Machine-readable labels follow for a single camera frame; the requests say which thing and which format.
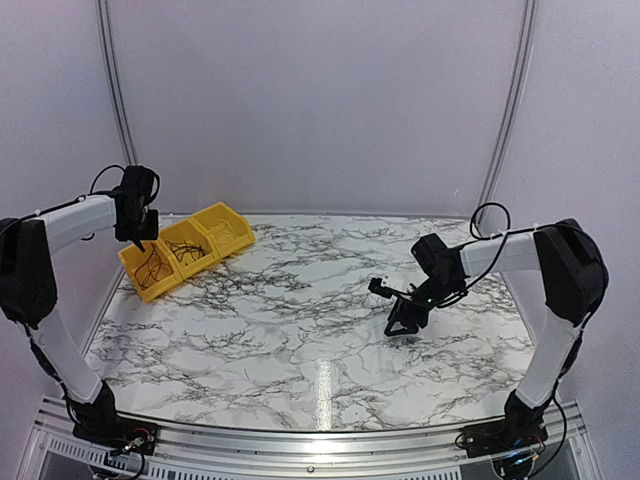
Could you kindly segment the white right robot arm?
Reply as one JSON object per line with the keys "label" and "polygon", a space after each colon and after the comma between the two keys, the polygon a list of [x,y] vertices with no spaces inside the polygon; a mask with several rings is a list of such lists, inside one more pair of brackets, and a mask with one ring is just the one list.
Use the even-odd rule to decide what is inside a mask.
{"label": "white right robot arm", "polygon": [[529,410],[547,405],[608,287],[609,274],[593,238],[569,218],[452,247],[429,234],[414,244],[412,254],[427,276],[421,285],[403,292],[382,278],[369,283],[371,293],[396,300],[388,336],[416,333],[426,326],[431,310],[464,296],[488,274],[540,273],[544,328],[514,396]]}

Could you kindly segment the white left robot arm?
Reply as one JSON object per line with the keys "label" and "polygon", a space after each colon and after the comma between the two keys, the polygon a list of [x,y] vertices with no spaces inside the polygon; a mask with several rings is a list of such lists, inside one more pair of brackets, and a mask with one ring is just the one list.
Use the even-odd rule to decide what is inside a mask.
{"label": "white left robot arm", "polygon": [[142,247],[158,237],[158,213],[150,205],[160,177],[144,166],[127,166],[110,190],[92,189],[69,202],[1,221],[1,311],[21,326],[44,372],[65,396],[72,421],[106,445],[125,438],[115,396],[86,363],[57,309],[53,255],[106,230],[116,240]]}

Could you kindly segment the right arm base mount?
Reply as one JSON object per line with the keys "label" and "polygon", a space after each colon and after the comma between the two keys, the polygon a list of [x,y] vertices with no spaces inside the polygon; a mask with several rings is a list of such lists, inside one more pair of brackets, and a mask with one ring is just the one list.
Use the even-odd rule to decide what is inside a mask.
{"label": "right arm base mount", "polygon": [[530,408],[512,391],[504,406],[504,418],[462,428],[454,443],[469,458],[499,454],[541,444],[548,439],[544,413],[551,403]]}

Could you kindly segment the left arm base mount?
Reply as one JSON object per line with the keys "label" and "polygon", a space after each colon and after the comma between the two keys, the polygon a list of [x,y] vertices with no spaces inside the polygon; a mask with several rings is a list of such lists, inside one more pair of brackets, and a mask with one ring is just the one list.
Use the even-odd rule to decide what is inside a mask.
{"label": "left arm base mount", "polygon": [[68,397],[65,403],[76,438],[119,451],[132,445],[145,455],[154,452],[159,426],[120,415],[109,389],[101,391],[93,403],[80,403]]}

